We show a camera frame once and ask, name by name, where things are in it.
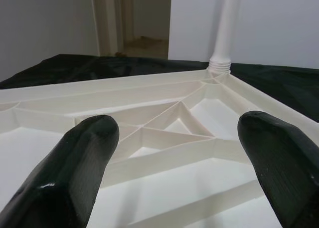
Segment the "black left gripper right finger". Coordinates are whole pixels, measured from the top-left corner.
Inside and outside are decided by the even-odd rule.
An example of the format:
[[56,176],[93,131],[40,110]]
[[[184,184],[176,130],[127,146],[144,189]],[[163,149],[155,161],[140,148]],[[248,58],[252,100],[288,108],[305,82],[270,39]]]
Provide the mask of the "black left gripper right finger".
[[284,228],[319,226],[319,148],[298,127],[261,111],[240,116],[240,143]]

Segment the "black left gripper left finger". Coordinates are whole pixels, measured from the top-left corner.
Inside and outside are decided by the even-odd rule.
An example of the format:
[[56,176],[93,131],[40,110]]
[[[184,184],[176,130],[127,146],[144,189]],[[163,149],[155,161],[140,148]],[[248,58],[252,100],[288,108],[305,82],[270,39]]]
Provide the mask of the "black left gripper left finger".
[[67,131],[1,211],[1,227],[86,227],[119,135],[109,115],[89,117]]

